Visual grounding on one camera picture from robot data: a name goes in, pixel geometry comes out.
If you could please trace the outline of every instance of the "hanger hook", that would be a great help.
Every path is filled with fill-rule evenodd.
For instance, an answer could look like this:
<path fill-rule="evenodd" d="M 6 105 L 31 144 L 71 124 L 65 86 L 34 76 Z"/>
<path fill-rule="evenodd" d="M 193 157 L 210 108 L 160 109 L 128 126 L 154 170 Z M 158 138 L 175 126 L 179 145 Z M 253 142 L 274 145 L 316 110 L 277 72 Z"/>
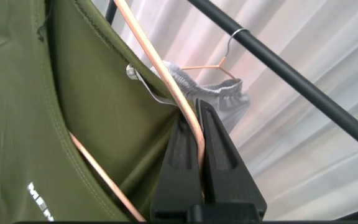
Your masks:
<path fill-rule="evenodd" d="M 229 41 L 227 42 L 227 52 L 226 52 L 226 55 L 224 55 L 225 57 L 227 57 L 227 55 L 229 54 L 229 51 L 230 51 L 230 41 L 231 39 L 233 39 L 233 37 L 240 31 L 243 31 L 243 30 L 247 30 L 246 28 L 241 28 L 241 29 L 238 29 L 236 30 L 231 36 L 230 36 L 230 39 Z"/>

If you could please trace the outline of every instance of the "wire hanger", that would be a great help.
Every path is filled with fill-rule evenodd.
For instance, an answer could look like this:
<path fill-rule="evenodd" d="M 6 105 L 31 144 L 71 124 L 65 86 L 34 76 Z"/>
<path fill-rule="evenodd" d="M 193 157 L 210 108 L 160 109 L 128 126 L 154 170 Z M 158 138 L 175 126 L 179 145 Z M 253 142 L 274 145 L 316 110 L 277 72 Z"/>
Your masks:
<path fill-rule="evenodd" d="M 198 123 L 197 117 L 194 111 L 191 109 L 189 103 L 187 102 L 185 96 L 179 89 L 179 86 L 172 78 L 166 66 L 163 64 L 162 59 L 158 55 L 157 51 L 154 49 L 150 40 L 147 38 L 145 32 L 137 22 L 135 16 L 133 15 L 130 7 L 126 3 L 126 0 L 114 0 L 117 8 L 120 10 L 123 15 L 125 21 L 127 22 L 129 28 L 135 35 L 136 39 L 139 41 L 140 46 L 142 46 L 146 55 L 152 62 L 155 69 L 161 76 L 161 79 L 169 89 L 170 93 L 173 96 L 173 99 L 176 101 L 179 109 L 183 113 L 187 122 L 190 125 L 190 128 L 195 135 L 196 143 L 197 143 L 197 157 L 198 157 L 198 166 L 201 175 L 201 168 L 203 167 L 204 162 L 204 154 L 205 154 L 205 142 L 203 131 L 201 130 L 201 126 Z M 136 218 L 136 220 L 140 222 L 145 222 L 145 218 L 140 214 L 139 211 L 133 206 L 131 201 L 124 195 L 124 193 L 120 190 L 120 188 L 111 180 L 111 178 L 107 175 L 106 171 L 98 164 L 98 162 L 93 158 L 93 156 L 85 149 L 85 147 L 77 140 L 77 138 L 69 133 L 71 139 L 74 142 L 74 145 L 77 149 L 84 155 L 86 160 L 91 164 L 91 166 L 95 169 L 95 171 L 101 176 L 101 178 L 107 183 L 109 188 L 114 192 L 114 194 L 118 197 L 118 199 L 125 205 L 125 207 L 130 211 L 130 213 Z"/>
<path fill-rule="evenodd" d="M 242 31 L 242 30 L 246 30 L 246 29 L 245 29 L 245 28 L 238 29 L 238 30 L 236 30 L 236 31 L 230 36 L 230 39 L 229 39 L 229 41 L 227 42 L 227 51 L 226 51 L 226 54 L 224 55 L 224 57 L 222 58 L 222 60 L 221 60 L 217 65 L 191 66 L 191 67 L 184 67 L 184 68 L 181 68 L 181 69 L 182 69 L 182 70 L 193 70 L 193 69 L 203 69 L 203 68 L 216 68 L 216 69 L 219 69 L 219 70 L 221 70 L 222 72 L 224 72 L 226 75 L 229 75 L 232 79 L 237 80 L 234 75 L 232 75 L 230 72 L 228 72 L 227 70 L 225 70 L 224 68 L 222 68 L 222 64 L 223 64 L 223 62 L 226 60 L 227 55 L 229 54 L 229 51 L 230 51 L 230 41 L 231 41 L 231 39 L 233 39 L 233 37 L 234 37 L 238 32 L 240 32 L 240 31 Z"/>

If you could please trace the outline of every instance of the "white backdrop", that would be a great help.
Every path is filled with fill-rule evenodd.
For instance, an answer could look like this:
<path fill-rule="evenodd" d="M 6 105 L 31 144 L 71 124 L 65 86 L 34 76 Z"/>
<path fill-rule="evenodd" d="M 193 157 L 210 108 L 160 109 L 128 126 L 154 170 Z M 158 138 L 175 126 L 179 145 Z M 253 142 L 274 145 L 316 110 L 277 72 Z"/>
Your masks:
<path fill-rule="evenodd" d="M 107 0 L 93 0 L 103 15 Z M 358 1 L 214 0 L 358 119 Z M 185 0 L 128 1 L 164 60 L 217 64 L 229 36 Z M 113 29 L 150 62 L 119 11 Z M 265 220 L 327 220 L 358 210 L 358 143 L 232 41 L 224 64 L 245 81 L 250 110 L 231 133 L 268 203 Z M 227 79 L 192 71 L 197 82 Z"/>

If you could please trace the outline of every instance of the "clothing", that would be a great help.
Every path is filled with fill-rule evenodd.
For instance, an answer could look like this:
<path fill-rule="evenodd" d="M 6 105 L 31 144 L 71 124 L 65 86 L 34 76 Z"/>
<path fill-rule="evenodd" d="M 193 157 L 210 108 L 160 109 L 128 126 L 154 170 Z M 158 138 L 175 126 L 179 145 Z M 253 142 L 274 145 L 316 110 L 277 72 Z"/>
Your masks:
<path fill-rule="evenodd" d="M 147 218 L 178 108 L 91 1 L 46 2 L 0 0 L 0 223 L 131 219 L 69 130 Z"/>
<path fill-rule="evenodd" d="M 168 68 L 168 71 L 178 84 L 186 99 L 192 101 L 201 99 L 211 104 L 221 119 L 226 131 L 230 133 L 234 129 L 236 124 L 246 113 L 250 104 L 248 94 L 246 92 L 242 92 L 242 80 L 240 78 L 237 80 L 225 80 L 217 85 L 201 86 L 197 84 L 190 77 L 190 75 L 182 70 L 179 66 L 165 61 L 164 64 Z M 160 77 L 154 67 L 151 68 L 151 71 Z M 142 76 L 139 75 L 139 73 L 137 73 L 131 65 L 128 65 L 127 67 L 127 75 L 131 79 L 140 80 L 146 89 L 148 89 L 149 93 L 159 103 L 176 105 L 174 101 L 164 99 L 153 93 L 147 86 L 147 83 L 143 81 Z"/>

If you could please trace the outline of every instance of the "gray garment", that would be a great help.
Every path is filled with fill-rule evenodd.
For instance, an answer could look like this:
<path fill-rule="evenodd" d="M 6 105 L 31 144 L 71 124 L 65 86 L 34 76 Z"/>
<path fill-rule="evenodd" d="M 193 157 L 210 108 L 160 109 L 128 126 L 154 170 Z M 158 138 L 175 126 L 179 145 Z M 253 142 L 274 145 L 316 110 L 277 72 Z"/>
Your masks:
<path fill-rule="evenodd" d="M 240 78 L 237 80 L 225 80 L 217 85 L 199 85 L 177 65 L 166 61 L 164 61 L 164 64 L 188 100 L 201 99 L 211 104 L 226 131 L 230 133 L 234 129 L 235 125 L 246 113 L 250 103 L 248 94 L 241 91 L 242 80 Z M 159 77 L 154 67 L 151 68 L 151 71 Z M 131 79 L 140 80 L 158 102 L 176 105 L 175 102 L 152 93 L 146 82 L 143 81 L 140 74 L 131 65 L 127 67 L 127 74 Z"/>

